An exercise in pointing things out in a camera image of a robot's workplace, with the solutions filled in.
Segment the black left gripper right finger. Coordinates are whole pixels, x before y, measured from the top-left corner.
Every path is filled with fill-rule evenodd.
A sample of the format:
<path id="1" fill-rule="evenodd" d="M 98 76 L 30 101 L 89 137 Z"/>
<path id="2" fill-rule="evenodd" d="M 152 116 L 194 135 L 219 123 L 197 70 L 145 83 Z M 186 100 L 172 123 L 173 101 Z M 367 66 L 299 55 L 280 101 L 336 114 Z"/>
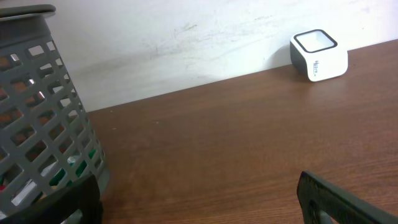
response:
<path id="1" fill-rule="evenodd" d="M 304 223 L 397 223 L 396 216 L 309 171 L 300 175 L 297 197 Z"/>

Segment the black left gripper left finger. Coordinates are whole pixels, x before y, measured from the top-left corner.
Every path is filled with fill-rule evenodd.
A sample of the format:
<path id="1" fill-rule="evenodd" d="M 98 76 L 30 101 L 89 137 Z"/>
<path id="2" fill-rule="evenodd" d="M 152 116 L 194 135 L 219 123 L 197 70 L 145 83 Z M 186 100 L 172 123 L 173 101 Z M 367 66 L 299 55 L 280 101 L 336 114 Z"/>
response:
<path id="1" fill-rule="evenodd" d="M 101 224 L 103 204 L 95 175 L 85 175 L 37 203 L 1 220 L 1 224 L 61 223 L 80 210 L 80 223 Z"/>

